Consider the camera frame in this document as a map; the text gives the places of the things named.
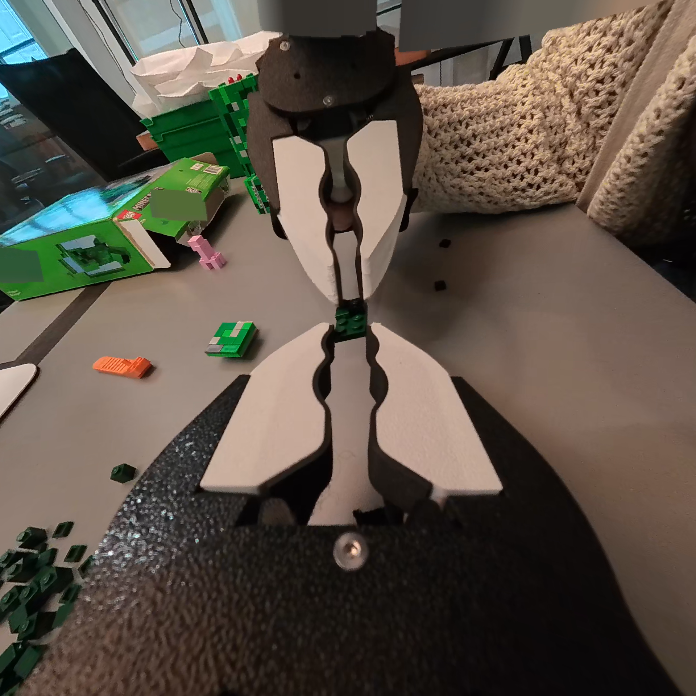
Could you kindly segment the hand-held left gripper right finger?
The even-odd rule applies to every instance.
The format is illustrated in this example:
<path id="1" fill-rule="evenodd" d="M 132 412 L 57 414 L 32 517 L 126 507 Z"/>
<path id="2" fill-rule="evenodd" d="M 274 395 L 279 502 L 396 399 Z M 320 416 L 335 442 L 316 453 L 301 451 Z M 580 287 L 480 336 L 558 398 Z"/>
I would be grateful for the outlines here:
<path id="1" fill-rule="evenodd" d="M 430 500 L 495 496 L 502 483 L 448 371 L 385 325 L 368 326 L 368 474 L 384 501 L 412 514 Z"/>

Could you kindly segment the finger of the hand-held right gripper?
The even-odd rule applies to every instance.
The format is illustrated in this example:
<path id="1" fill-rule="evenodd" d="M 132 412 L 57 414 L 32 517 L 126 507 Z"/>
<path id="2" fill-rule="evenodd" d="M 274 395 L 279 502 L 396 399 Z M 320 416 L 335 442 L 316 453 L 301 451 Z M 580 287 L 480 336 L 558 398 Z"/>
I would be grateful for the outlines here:
<path id="1" fill-rule="evenodd" d="M 373 120 L 352 135 L 349 163 L 361 189 L 356 213 L 362 297 L 369 300 L 390 264 L 406 206 L 397 122 Z"/>
<path id="2" fill-rule="evenodd" d="M 335 256 L 327 239 L 328 214 L 321 198 L 324 150 L 300 137 L 283 137 L 273 141 L 273 152 L 278 220 L 310 280 L 327 300 L 339 303 Z"/>

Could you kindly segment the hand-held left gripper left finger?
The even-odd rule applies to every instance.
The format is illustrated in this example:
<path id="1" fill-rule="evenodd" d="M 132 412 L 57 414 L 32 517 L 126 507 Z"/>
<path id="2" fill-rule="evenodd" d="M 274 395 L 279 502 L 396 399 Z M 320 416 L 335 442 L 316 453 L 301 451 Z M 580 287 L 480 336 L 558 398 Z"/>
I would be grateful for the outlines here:
<path id="1" fill-rule="evenodd" d="M 249 375 L 200 481 L 206 492 L 279 498 L 307 523 L 333 473 L 334 327 L 320 323 Z"/>

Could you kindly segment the dark green lego plate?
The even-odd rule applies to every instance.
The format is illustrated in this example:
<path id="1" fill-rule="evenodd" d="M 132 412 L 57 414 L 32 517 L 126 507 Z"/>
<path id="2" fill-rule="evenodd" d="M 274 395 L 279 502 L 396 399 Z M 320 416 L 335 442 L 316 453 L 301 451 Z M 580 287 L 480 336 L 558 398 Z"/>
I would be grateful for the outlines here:
<path id="1" fill-rule="evenodd" d="M 365 301 L 363 306 L 354 310 L 344 300 L 335 311 L 335 326 L 333 340 L 335 343 L 364 337 L 368 325 L 368 309 Z"/>

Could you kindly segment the person's right forearm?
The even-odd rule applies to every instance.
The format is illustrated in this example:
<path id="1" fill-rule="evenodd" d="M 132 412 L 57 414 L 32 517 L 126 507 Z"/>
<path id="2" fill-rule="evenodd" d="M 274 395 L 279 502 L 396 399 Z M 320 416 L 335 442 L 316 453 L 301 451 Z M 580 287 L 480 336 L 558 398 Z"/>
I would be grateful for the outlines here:
<path id="1" fill-rule="evenodd" d="M 672 1 L 554 29 L 493 80 L 417 85 L 416 212 L 575 202 Z"/>

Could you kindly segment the green tiled lego assembly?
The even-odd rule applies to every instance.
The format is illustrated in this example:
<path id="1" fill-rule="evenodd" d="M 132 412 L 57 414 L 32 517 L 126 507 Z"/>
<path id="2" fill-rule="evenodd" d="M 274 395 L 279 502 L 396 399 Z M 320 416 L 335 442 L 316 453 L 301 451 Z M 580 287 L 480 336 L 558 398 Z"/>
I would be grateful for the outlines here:
<path id="1" fill-rule="evenodd" d="M 222 323 L 205 349 L 205 354 L 225 359 L 244 357 L 257 333 L 253 322 Z"/>

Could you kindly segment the green lego creeper figure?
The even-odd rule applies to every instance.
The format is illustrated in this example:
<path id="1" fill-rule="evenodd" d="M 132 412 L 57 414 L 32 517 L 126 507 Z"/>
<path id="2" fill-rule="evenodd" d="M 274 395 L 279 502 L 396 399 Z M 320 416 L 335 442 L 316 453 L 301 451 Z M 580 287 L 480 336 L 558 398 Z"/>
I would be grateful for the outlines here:
<path id="1" fill-rule="evenodd" d="M 248 96 L 258 89 L 257 74 L 238 74 L 228 78 L 209 91 L 209 97 L 228 132 L 232 149 L 239 161 L 244 186 L 259 214 L 268 214 L 271 207 L 248 153 L 247 127 L 249 118 Z"/>

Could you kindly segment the pink lego pig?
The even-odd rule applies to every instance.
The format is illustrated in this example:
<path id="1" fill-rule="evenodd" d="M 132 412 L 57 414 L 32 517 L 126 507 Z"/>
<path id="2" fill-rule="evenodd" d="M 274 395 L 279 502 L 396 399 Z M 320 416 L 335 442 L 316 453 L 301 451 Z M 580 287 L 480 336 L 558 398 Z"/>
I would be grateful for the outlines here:
<path id="1" fill-rule="evenodd" d="M 199 264 L 210 271 L 220 270 L 227 260 L 222 253 L 215 250 L 211 243 L 202 235 L 195 235 L 188 239 L 188 246 L 199 255 Z"/>

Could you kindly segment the white crumpled paper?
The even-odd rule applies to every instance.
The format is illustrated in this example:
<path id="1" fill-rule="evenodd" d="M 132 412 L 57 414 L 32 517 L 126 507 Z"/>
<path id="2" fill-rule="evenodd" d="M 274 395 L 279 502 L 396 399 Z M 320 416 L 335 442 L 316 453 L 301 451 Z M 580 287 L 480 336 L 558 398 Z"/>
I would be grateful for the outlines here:
<path id="1" fill-rule="evenodd" d="M 257 74 L 257 60 L 280 33 L 259 31 L 238 41 L 221 41 L 163 51 L 139 60 L 131 68 L 140 85 L 133 109 L 152 118 L 207 99 L 229 79 Z"/>

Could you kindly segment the green plastic bin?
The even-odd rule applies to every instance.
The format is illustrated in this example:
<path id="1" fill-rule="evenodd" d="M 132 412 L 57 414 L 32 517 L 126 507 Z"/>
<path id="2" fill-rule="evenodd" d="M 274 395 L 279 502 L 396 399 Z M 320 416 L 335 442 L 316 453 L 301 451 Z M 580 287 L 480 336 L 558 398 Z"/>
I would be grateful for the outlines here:
<path id="1" fill-rule="evenodd" d="M 141 124 L 170 162 L 211 152 L 219 164 L 236 166 L 228 131 L 210 99 L 146 117 Z"/>

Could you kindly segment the orange brick separator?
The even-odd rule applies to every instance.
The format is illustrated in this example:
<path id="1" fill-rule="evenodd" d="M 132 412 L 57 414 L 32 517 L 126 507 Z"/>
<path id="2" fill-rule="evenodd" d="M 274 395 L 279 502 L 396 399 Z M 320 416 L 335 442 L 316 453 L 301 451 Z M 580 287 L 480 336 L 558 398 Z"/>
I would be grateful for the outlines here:
<path id="1" fill-rule="evenodd" d="M 152 368 L 151 361 L 136 357 L 134 359 L 121 359 L 112 356 L 103 356 L 95 361 L 92 369 L 104 374 L 126 378 L 143 378 Z"/>

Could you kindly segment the black chair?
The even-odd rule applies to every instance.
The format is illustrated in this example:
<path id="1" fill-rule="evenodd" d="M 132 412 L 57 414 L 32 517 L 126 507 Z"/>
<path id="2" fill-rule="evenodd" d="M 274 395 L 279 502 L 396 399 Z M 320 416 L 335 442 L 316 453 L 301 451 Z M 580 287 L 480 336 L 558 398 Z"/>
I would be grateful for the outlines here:
<path id="1" fill-rule="evenodd" d="M 108 182 L 169 164 L 143 150 L 140 118 L 76 49 L 3 64 L 1 84 Z"/>

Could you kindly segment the white stand base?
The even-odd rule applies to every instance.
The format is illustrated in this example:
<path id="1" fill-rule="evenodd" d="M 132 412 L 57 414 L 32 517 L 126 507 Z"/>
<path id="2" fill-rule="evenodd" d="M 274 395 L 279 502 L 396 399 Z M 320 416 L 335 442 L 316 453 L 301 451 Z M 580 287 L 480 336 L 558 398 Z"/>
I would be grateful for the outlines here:
<path id="1" fill-rule="evenodd" d="M 33 363 L 1 368 L 1 419 L 33 384 L 38 372 L 38 366 Z"/>

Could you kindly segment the cream knit sweater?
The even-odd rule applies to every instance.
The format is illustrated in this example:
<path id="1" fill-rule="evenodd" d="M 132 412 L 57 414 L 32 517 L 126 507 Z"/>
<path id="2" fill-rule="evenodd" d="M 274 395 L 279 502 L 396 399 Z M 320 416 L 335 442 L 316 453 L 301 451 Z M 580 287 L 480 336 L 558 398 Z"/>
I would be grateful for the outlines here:
<path id="1" fill-rule="evenodd" d="M 688 142 L 694 124 L 692 37 L 609 165 L 587 216 L 629 247 L 676 236 L 692 184 Z"/>

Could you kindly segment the window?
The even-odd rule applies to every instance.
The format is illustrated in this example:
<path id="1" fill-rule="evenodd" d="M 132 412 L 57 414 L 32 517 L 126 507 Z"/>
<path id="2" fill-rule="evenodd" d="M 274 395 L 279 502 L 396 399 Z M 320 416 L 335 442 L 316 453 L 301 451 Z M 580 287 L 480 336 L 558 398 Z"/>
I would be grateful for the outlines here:
<path id="1" fill-rule="evenodd" d="M 29 63 L 47 57 L 9 2 L 1 1 L 1 64 Z"/>

